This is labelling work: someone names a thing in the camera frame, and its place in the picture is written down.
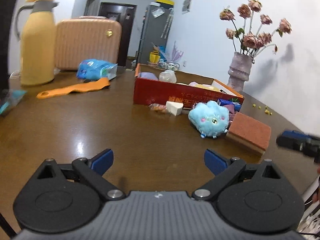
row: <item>blue plush toy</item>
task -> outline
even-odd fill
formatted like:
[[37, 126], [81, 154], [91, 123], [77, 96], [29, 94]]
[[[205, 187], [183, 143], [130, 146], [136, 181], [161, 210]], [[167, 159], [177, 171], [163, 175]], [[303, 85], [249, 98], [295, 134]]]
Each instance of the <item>blue plush toy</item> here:
[[208, 103], [198, 103], [189, 112], [189, 120], [201, 133], [201, 138], [212, 136], [214, 139], [226, 133], [229, 124], [229, 110], [224, 106], [219, 106], [215, 101]]

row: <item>orange scraper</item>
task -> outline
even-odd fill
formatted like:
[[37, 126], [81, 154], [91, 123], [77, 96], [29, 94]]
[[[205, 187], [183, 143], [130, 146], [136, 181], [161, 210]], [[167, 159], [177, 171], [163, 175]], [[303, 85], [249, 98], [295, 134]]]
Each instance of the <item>orange scraper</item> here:
[[104, 77], [104, 78], [100, 78], [98, 81], [92, 81], [92, 82], [76, 84], [76, 85], [72, 85], [64, 88], [57, 88], [53, 90], [42, 91], [37, 95], [37, 98], [43, 99], [43, 98], [64, 96], [71, 92], [86, 93], [89, 91], [100, 90], [108, 86], [110, 86], [109, 79], [107, 77]]

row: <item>makeup sponge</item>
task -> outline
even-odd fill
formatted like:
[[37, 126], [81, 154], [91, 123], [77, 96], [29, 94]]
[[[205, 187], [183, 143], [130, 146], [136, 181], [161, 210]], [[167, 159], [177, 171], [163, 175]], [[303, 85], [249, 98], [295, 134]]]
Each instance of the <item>makeup sponge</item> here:
[[263, 155], [268, 148], [271, 128], [245, 114], [236, 113], [227, 133], [227, 138], [236, 141]]
[[182, 112], [183, 103], [167, 101], [165, 104], [169, 113], [173, 115], [179, 115]]

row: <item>yellow thermos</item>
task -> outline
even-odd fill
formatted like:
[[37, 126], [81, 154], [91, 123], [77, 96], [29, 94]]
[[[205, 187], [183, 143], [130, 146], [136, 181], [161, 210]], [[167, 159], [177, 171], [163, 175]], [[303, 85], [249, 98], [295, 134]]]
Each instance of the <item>yellow thermos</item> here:
[[22, 10], [32, 9], [23, 27], [20, 44], [20, 81], [22, 85], [39, 85], [54, 78], [54, 42], [56, 25], [52, 9], [58, 5], [54, 0], [27, 0], [32, 5], [22, 6], [15, 19], [18, 31], [18, 16]]

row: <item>snack package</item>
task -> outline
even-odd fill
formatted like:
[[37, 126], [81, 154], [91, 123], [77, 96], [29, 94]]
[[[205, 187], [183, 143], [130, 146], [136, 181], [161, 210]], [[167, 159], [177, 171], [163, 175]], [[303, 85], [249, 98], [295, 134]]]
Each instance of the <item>snack package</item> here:
[[150, 107], [151, 111], [156, 111], [156, 112], [163, 113], [163, 114], [168, 113], [167, 107], [164, 105], [151, 104], [149, 107]]
[[105, 60], [86, 59], [80, 63], [76, 76], [79, 79], [99, 80], [107, 77], [111, 80], [117, 75], [117, 67], [118, 64]]

